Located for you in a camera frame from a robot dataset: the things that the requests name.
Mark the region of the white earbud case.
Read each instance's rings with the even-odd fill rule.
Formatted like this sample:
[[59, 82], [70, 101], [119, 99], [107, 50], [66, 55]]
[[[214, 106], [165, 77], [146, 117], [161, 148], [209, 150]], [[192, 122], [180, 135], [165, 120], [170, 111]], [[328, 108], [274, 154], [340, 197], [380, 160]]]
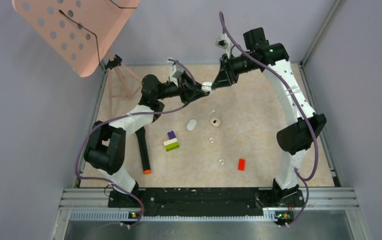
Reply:
[[212, 91], [212, 82], [206, 81], [201, 84], [201, 90], [204, 92], [211, 92]]
[[195, 119], [191, 119], [187, 125], [186, 125], [186, 130], [189, 132], [192, 132], [197, 125], [197, 121]]

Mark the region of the beige earbud case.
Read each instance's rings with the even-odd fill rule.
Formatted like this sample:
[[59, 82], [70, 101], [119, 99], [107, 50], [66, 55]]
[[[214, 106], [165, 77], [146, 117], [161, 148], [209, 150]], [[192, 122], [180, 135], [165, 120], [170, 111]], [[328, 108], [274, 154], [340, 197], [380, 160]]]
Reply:
[[217, 117], [212, 117], [210, 119], [210, 124], [215, 128], [218, 128], [221, 125], [221, 123], [222, 121]]

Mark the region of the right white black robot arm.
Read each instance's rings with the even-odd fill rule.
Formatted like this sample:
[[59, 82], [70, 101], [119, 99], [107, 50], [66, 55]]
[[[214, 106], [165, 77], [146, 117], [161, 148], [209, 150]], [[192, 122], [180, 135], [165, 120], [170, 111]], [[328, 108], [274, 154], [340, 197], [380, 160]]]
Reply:
[[318, 164], [317, 137], [326, 125], [324, 114], [318, 114], [307, 102], [292, 72], [289, 55], [281, 43], [270, 44], [263, 28], [244, 33], [246, 50], [233, 56], [238, 45], [226, 30], [216, 40], [216, 46], [225, 49], [221, 56], [219, 73], [212, 83], [203, 84], [205, 91], [229, 87], [241, 74], [259, 69], [269, 80], [285, 114], [287, 127], [278, 131], [276, 138], [282, 150], [279, 172], [271, 190], [273, 202], [285, 206], [299, 190], [295, 173], [311, 145], [315, 146], [315, 164]]

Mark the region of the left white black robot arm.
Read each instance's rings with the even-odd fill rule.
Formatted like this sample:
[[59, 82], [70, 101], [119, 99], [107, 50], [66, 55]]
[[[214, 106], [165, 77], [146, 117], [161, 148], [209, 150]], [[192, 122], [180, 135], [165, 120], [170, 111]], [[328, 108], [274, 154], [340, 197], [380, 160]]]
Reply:
[[124, 167], [127, 138], [166, 114], [162, 99], [180, 97], [184, 106], [206, 97], [212, 90], [211, 82], [198, 83], [182, 72], [162, 83], [148, 74], [142, 79], [141, 99], [127, 114], [108, 121], [97, 121], [86, 139], [83, 158], [104, 176], [101, 180], [113, 185], [121, 193], [120, 200], [128, 207], [139, 201], [137, 181]]

